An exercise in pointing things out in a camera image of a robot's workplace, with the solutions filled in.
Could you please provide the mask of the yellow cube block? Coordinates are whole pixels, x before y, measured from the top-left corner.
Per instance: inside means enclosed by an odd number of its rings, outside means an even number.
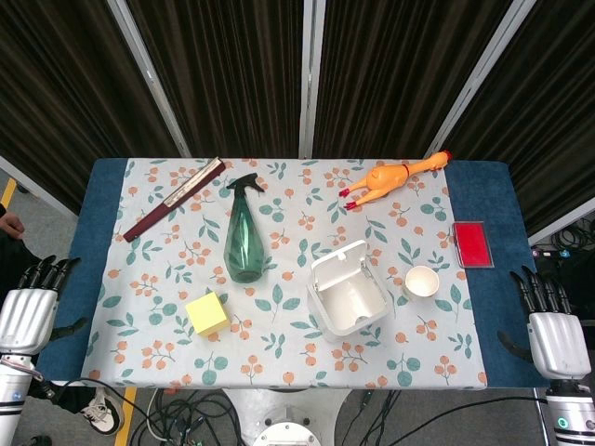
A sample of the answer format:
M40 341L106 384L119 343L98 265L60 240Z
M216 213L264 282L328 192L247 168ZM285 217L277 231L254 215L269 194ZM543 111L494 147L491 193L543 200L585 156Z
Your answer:
M231 325L225 308L214 292L193 300L185 309L194 331L202 337L209 337Z

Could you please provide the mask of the black and white sneaker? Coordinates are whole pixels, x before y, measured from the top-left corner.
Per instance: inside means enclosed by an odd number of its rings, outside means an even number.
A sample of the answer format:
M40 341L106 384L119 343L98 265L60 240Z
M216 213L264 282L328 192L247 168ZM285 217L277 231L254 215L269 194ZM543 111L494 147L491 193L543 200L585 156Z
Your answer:
M102 387L97 387L95 396L80 411L90 426L103 436L117 434L123 426L124 415L121 404Z

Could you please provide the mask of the dark pleated screen panel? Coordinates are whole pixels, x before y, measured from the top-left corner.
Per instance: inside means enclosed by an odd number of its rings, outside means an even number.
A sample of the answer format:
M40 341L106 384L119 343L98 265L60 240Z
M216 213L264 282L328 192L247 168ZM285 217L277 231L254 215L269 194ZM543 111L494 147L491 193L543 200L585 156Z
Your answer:
M105 0L0 0L0 156L74 213L99 158L179 156Z
M192 156L298 156L303 0L126 1Z
M443 146L508 165L528 234L595 197L595 0L536 0Z
M312 154L419 159L511 0L327 0Z

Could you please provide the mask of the blue table cover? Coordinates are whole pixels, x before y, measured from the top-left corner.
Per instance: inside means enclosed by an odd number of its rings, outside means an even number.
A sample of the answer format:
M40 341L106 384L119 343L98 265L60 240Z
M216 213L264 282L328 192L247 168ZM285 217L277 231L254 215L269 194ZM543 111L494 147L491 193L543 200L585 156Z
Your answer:
M70 255L81 261L60 294L58 326L94 316L127 163L126 158L102 158L93 165L70 249ZM455 161L447 166L445 176L455 217L484 222L495 261L491 269L467 273L487 385L546 387L547 380L535 366L509 353L496 335L502 330L523 347L529 344L519 290L510 274L535 264L509 168L500 162Z

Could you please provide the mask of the red rectangular ink pad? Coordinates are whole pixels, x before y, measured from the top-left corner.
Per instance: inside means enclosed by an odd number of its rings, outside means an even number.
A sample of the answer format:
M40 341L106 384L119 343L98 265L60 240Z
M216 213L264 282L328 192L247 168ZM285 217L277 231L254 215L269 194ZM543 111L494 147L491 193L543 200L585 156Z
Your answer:
M490 269L494 266L482 221L456 221L453 224L459 265L464 269Z

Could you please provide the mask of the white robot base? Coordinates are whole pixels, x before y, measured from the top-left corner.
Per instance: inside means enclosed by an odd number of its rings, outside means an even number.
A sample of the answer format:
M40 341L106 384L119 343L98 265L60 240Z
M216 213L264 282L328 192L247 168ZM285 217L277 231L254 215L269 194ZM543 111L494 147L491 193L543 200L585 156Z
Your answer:
M348 389L226 389L247 446L335 446Z

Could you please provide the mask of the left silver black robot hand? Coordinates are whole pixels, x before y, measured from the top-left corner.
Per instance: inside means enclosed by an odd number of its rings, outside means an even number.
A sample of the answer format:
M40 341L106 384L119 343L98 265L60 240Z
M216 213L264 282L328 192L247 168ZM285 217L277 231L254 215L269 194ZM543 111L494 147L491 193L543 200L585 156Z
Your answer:
M85 326L85 317L71 325L54 326L61 290L79 261L78 257L58 261L52 255L22 273L0 310L0 356L34 356L48 343Z

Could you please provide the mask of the folded maroon hand fan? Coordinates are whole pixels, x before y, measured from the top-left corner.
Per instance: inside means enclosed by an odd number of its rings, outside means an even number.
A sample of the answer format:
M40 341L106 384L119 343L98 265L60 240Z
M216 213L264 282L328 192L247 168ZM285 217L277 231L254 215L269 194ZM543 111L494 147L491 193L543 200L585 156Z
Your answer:
M210 160L204 167L197 171L192 177L177 187L149 214L137 222L123 238L131 243L139 238L144 232L153 227L173 210L180 207L196 192L207 186L213 179L218 177L226 169L225 163L218 157Z

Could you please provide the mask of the floral patterned tablecloth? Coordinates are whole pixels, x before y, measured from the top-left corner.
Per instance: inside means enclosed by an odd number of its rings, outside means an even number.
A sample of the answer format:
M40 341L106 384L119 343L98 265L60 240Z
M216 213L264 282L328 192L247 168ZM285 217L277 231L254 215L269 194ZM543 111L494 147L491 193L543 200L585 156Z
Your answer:
M195 174L201 159L127 163L82 373L138 387L416 387L487 384L453 208L443 172L414 176L353 210L339 192L373 166L364 159L235 159L137 240L123 235ZM224 248L230 185L257 173L246 198L264 246L264 270L231 280ZM308 308L311 264L364 240L389 292L389 313L329 342ZM409 269L436 271L435 296L409 299ZM202 337L185 306L218 295L231 325Z

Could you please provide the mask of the person's hand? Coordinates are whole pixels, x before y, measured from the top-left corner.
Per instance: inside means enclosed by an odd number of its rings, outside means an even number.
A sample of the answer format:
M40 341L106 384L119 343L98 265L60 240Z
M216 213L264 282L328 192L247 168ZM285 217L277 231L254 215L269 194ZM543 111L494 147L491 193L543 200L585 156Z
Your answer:
M25 228L18 216L6 210L0 203L0 230L13 239L22 238Z

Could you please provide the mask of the green plastic spray bottle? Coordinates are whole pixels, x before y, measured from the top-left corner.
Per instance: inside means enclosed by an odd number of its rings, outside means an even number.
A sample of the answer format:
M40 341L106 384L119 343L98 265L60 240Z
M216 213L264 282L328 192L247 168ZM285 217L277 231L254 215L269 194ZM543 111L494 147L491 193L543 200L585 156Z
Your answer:
M228 190L233 191L230 222L224 248L224 262L233 282L257 281L264 270L264 246L246 198L246 188L263 192L257 173L237 178Z

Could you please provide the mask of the white plastic container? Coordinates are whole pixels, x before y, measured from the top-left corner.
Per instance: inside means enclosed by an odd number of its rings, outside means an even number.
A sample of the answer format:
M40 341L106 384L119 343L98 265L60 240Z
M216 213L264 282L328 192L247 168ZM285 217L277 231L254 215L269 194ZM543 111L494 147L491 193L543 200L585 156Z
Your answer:
M311 264L308 308L325 340L347 339L389 313L389 292L358 240Z

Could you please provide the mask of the orange rubber chicken toy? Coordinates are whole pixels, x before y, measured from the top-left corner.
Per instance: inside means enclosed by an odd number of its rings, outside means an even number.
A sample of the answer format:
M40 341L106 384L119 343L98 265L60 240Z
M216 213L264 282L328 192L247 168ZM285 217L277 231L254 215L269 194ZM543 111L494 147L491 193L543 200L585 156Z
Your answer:
M436 171L447 166L453 159L450 151L438 151L431 157L413 164L384 164L371 169L361 180L352 183L338 195L346 198L352 192L367 189L367 193L356 201L344 204L346 210L351 210L364 203L384 197L393 190L403 186L411 176Z

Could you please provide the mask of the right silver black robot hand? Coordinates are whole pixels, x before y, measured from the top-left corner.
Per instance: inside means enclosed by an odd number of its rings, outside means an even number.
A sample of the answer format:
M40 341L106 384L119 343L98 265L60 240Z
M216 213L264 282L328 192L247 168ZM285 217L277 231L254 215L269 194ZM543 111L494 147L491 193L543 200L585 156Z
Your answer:
M498 340L513 356L532 363L548 380L580 380L591 373L580 320L573 313L562 284L544 279L526 266L512 271L526 315L529 348L515 344L499 331Z

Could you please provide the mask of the white paper cup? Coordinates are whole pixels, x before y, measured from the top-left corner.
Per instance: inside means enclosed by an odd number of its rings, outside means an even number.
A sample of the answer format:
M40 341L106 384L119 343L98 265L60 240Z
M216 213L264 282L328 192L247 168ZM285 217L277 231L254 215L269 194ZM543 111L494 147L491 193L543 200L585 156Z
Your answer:
M415 266L407 271L403 281L403 294L409 299L429 298L440 287L439 275L426 266Z

